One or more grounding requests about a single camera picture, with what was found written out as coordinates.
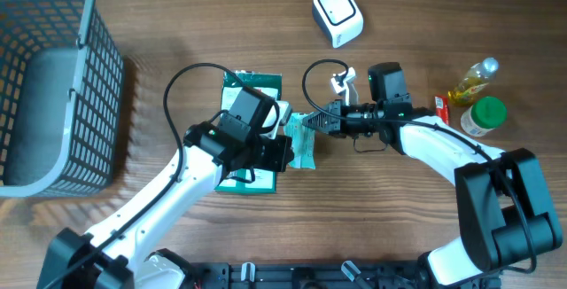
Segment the green lid jar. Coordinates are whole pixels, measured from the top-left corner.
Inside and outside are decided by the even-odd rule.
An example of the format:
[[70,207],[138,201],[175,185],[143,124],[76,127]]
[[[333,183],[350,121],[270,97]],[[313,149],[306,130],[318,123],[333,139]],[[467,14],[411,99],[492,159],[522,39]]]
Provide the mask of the green lid jar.
[[461,117],[463,131],[473,137],[482,137],[499,128],[507,119],[508,110],[495,97],[484,97],[467,109]]

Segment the yellow dish soap bottle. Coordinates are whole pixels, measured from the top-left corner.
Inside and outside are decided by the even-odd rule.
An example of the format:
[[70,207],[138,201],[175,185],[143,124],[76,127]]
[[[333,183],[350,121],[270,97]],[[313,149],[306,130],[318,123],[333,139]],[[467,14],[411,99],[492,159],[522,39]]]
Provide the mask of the yellow dish soap bottle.
[[448,92],[448,100],[453,105],[472,105],[477,100],[480,91],[493,81],[499,67],[499,62],[495,58],[486,58],[475,64]]

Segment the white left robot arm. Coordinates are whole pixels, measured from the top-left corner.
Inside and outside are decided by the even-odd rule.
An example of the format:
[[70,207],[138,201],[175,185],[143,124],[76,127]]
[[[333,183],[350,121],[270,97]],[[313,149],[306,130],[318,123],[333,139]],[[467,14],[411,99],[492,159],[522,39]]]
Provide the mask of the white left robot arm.
[[191,126],[169,165],[115,214],[79,235],[63,229],[49,244],[40,288],[139,288],[161,280],[174,288],[188,278],[151,250],[198,200],[241,168],[283,172],[291,138],[226,120]]

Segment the mint green pouch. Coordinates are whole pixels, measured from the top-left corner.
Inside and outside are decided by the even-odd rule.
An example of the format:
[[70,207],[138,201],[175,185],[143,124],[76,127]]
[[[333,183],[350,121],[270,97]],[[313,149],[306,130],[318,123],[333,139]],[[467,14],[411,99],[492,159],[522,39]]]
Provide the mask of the mint green pouch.
[[291,118],[283,127],[283,132],[291,138],[293,160],[289,163],[292,168],[315,169],[315,131],[303,125],[307,113],[292,113]]

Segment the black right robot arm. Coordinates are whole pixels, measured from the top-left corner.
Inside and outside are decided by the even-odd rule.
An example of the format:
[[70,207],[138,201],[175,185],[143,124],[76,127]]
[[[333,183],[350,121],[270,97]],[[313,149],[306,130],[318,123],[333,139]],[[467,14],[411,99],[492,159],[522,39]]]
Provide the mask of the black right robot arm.
[[303,125],[336,138],[378,135],[455,187],[459,237],[422,254],[412,277],[394,279],[414,288],[485,288],[504,270],[534,272],[540,254],[562,245],[562,227],[532,152],[480,144],[431,110],[413,107],[397,62],[369,68],[370,103],[359,103],[354,77],[351,67],[334,74],[331,86],[339,98],[316,106]]

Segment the green glove package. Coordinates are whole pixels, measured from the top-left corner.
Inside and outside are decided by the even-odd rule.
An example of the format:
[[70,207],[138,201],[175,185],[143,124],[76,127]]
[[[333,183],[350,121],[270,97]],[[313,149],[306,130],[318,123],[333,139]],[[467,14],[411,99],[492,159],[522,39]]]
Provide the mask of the green glove package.
[[[266,95],[279,100],[282,91],[282,76],[280,74],[261,74],[235,71],[235,74],[247,85]],[[241,86],[227,74],[224,75],[221,88],[221,109],[229,110],[234,103]],[[250,184],[240,183],[233,179],[222,181],[214,190],[236,194],[273,194],[276,192],[276,173],[255,169],[255,180]]]

